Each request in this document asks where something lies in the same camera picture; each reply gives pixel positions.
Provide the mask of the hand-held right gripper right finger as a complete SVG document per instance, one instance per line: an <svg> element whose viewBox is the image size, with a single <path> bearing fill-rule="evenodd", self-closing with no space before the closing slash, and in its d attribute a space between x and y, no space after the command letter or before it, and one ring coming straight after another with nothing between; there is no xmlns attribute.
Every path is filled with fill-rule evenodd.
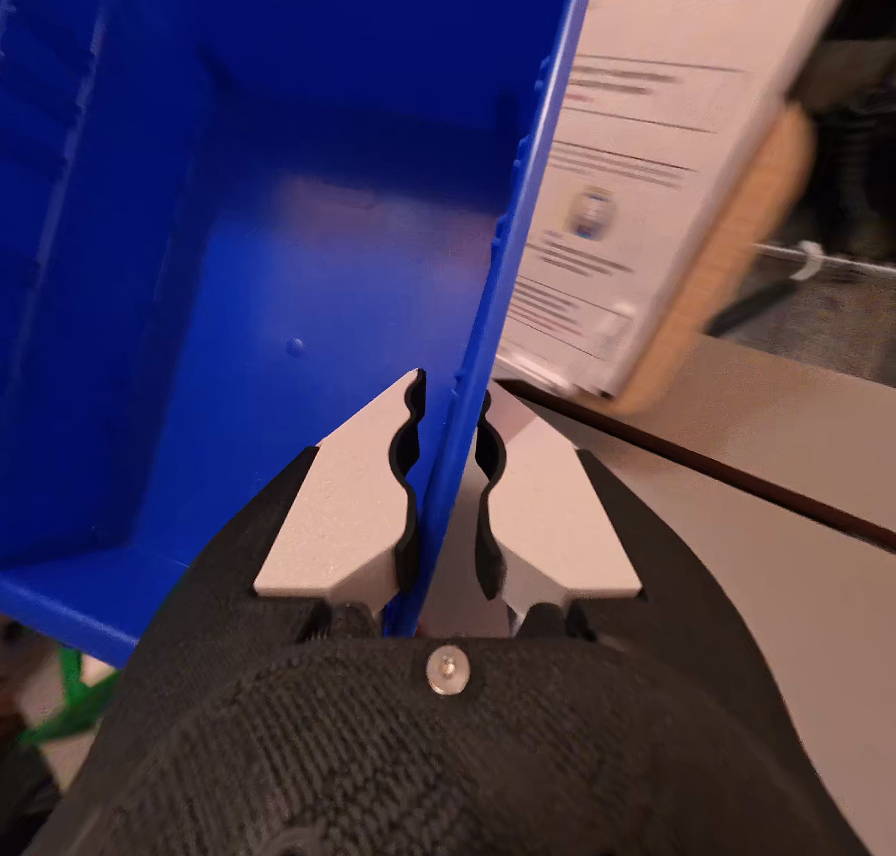
<svg viewBox="0 0 896 856"><path fill-rule="evenodd" d="M538 604L633 598L643 589L579 450L502 388L487 389L475 460L487 483L475 568L488 601L518 617Z"/></svg>

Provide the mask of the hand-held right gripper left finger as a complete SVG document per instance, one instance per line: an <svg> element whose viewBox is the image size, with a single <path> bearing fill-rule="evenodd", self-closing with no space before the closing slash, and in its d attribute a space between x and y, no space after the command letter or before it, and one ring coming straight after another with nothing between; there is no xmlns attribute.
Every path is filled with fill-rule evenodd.
<svg viewBox="0 0 896 856"><path fill-rule="evenodd" d="M381 611L420 568L417 498L427 374L413 369L320 441L253 582L263 597Z"/></svg>

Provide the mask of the blue plastic bin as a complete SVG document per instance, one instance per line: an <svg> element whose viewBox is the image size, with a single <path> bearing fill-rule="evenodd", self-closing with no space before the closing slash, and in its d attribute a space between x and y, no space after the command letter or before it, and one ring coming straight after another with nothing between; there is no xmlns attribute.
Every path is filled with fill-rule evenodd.
<svg viewBox="0 0 896 856"><path fill-rule="evenodd" d="M2 613L118 667L427 373L411 636L588 0L2 0Z"/></svg>

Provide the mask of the green plastic bin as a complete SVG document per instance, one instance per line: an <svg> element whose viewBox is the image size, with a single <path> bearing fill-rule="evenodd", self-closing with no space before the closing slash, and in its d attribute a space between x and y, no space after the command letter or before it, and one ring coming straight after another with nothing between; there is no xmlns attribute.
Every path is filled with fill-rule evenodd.
<svg viewBox="0 0 896 856"><path fill-rule="evenodd" d="M18 737L22 746L38 747L94 731L118 690L121 671L73 647L58 645L55 666L61 683L61 706L39 720L27 720Z"/></svg>

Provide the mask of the printed instruction sheet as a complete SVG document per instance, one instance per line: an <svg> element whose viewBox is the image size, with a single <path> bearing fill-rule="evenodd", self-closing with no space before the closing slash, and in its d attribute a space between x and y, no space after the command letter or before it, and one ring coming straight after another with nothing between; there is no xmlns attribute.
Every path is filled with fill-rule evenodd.
<svg viewBox="0 0 896 856"><path fill-rule="evenodd" d="M614 397L840 0L588 0L494 379Z"/></svg>

